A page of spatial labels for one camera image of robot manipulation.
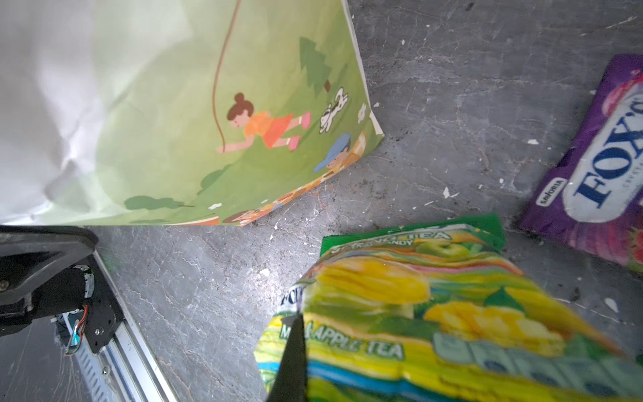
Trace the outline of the purple Fox's berries packet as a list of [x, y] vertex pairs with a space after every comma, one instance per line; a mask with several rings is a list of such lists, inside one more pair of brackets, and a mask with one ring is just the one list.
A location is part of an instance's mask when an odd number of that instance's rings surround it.
[[569, 150], [521, 229], [642, 272], [642, 57], [607, 66]]

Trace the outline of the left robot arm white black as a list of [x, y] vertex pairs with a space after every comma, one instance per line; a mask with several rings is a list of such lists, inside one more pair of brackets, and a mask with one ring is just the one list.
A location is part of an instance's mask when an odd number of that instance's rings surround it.
[[82, 310], [95, 291], [98, 237], [69, 226], [1, 227], [1, 335], [32, 321]]

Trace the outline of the white paper gift bag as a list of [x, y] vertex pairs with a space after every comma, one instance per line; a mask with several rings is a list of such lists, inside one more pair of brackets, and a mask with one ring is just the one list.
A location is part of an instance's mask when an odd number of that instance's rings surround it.
[[345, 1], [4, 1], [5, 225], [246, 225], [373, 151]]

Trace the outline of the green snack packet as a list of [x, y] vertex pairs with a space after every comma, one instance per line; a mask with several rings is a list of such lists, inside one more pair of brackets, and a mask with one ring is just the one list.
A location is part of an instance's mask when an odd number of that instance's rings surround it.
[[639, 401], [642, 368], [502, 256], [493, 214], [328, 236], [256, 346], [302, 315], [307, 401]]

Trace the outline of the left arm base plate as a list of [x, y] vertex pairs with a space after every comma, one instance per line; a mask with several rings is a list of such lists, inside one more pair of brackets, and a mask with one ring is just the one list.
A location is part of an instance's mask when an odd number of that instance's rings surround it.
[[79, 353], [83, 346], [97, 354], [115, 338], [117, 329], [124, 322], [124, 311], [97, 253], [83, 259], [73, 269], [83, 274], [84, 300], [78, 308], [55, 317], [57, 334], [66, 356]]

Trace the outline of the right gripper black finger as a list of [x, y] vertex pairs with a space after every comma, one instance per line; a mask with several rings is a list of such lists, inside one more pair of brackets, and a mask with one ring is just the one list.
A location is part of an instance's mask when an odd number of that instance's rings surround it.
[[307, 401], [307, 361], [302, 315], [286, 320], [290, 334], [267, 401]]

